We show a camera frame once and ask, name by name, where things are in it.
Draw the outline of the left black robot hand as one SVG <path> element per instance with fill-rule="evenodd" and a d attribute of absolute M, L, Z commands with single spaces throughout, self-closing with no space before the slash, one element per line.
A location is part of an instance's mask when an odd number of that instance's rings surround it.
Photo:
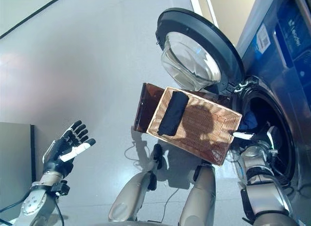
<path fill-rule="evenodd" d="M 81 120 L 74 122 L 46 150 L 42 158 L 43 173 L 57 172 L 65 178 L 73 169 L 74 159 L 95 143 L 95 139 L 88 137 L 86 125 Z"/>

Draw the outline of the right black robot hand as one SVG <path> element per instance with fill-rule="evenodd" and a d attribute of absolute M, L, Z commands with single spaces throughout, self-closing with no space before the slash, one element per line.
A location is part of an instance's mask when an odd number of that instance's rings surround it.
<path fill-rule="evenodd" d="M 273 132 L 277 130 L 277 127 L 270 126 L 269 124 L 264 125 L 258 133 L 248 133 L 248 132 L 234 132 L 233 137 L 243 139 L 243 140 L 249 140 L 249 141 L 264 141 L 268 143 L 268 145 L 275 149 L 276 145 L 273 140 Z"/>

